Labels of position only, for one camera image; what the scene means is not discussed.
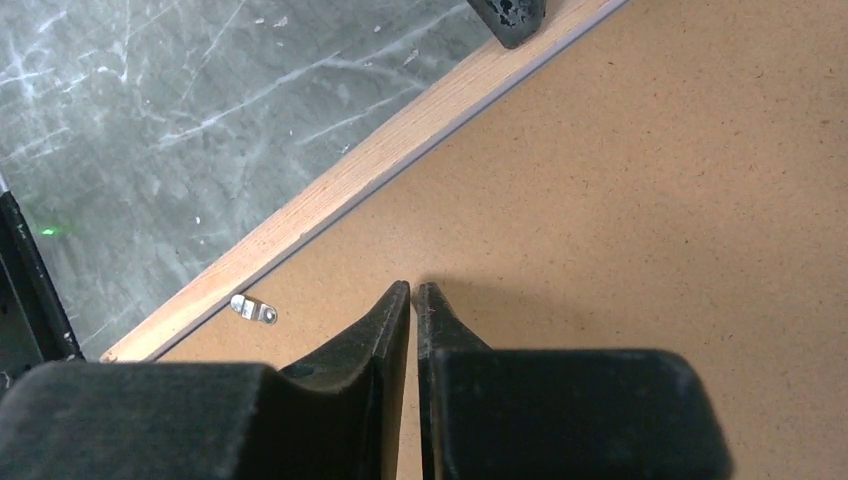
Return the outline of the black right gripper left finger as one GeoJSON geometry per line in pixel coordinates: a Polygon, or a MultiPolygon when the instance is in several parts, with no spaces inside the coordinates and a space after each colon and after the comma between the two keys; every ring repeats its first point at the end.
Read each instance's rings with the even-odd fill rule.
{"type": "Polygon", "coordinates": [[[282,369],[49,363],[1,403],[5,479],[392,479],[410,287],[282,369]]]}

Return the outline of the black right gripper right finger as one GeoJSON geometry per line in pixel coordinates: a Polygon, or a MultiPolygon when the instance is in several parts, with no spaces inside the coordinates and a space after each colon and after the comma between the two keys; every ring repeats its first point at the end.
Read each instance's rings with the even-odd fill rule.
{"type": "Polygon", "coordinates": [[[435,283],[415,300],[427,479],[727,479],[709,396],[656,349],[504,350],[435,283]]]}

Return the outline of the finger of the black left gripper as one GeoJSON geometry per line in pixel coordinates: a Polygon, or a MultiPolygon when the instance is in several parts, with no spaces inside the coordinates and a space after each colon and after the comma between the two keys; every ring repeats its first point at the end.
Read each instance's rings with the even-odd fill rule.
{"type": "Polygon", "coordinates": [[[516,49],[542,26],[546,0],[467,0],[496,40],[506,49],[516,49]]]}

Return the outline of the white wooden picture frame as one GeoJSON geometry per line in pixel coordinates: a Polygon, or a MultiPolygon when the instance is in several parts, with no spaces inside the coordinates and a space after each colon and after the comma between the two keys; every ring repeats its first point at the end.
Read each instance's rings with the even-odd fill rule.
{"type": "Polygon", "coordinates": [[[559,1],[513,50],[489,40],[172,296],[101,361],[160,358],[370,194],[624,6],[559,1]]]}

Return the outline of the brown backing board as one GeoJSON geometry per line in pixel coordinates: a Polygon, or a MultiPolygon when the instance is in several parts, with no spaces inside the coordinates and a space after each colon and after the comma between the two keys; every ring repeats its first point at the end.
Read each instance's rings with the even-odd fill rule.
{"type": "Polygon", "coordinates": [[[285,366],[396,280],[494,347],[675,351],[736,478],[845,478],[846,3],[629,2],[168,359],[285,366]]]}

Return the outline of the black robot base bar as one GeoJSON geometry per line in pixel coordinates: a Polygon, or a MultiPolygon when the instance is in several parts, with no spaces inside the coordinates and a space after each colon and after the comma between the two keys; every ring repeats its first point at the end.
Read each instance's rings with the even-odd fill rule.
{"type": "Polygon", "coordinates": [[[1,193],[1,393],[48,362],[85,359],[13,193],[1,193]]]}

